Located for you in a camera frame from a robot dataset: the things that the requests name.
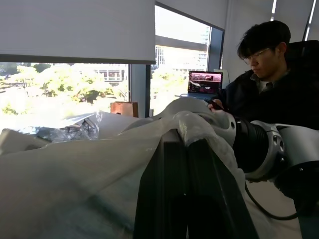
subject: black jacket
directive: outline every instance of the black jacket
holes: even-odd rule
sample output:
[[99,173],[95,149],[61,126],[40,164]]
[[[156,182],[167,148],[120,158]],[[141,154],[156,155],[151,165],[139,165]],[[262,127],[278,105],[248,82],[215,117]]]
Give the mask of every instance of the black jacket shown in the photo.
[[234,116],[248,121],[283,123],[319,129],[319,78],[291,70],[274,88],[259,93],[253,71],[239,76],[221,92],[221,100]]

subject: black cable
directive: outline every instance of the black cable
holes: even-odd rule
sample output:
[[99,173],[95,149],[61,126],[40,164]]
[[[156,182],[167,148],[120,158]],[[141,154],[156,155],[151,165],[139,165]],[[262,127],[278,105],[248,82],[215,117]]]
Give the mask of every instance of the black cable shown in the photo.
[[287,217],[278,217],[278,216],[275,216],[275,215],[272,215],[271,213],[269,213],[266,209],[264,209],[257,201],[256,199],[254,199],[254,197],[251,195],[251,193],[249,192],[248,190],[248,187],[247,187],[247,184],[245,183],[245,190],[248,194],[248,196],[250,197],[250,199],[256,204],[256,206],[260,209],[260,211],[262,211],[266,216],[270,217],[270,218],[273,218],[273,219],[276,219],[276,220],[280,220],[280,221],[288,221],[288,220],[292,220],[292,219],[295,219],[299,216],[302,208],[300,210],[298,210],[295,214],[292,214],[290,216],[287,216]]

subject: black hair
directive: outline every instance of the black hair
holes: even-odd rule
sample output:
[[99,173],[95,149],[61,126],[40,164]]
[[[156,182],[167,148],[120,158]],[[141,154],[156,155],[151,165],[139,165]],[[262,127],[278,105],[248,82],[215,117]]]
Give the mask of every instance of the black hair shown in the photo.
[[265,48],[272,48],[284,42],[289,44],[291,38],[289,27],[281,21],[267,21],[252,26],[245,32],[238,46],[237,54],[245,59]]

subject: collared shirt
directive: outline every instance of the collared shirt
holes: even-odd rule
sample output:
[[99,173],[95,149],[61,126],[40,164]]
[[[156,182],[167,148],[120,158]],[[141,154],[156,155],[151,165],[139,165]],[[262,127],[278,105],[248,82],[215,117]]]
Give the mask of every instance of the collared shirt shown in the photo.
[[[288,75],[288,73],[289,73],[289,70],[281,78]],[[250,77],[250,79],[256,82],[259,93],[263,91],[267,91],[273,88],[275,85],[273,82],[262,81],[255,73]]]

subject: laptop screen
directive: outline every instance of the laptop screen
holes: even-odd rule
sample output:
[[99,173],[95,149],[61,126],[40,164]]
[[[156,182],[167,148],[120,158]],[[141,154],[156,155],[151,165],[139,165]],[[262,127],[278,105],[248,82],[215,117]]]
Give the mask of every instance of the laptop screen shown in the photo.
[[190,71],[188,93],[216,94],[222,83],[222,72]]

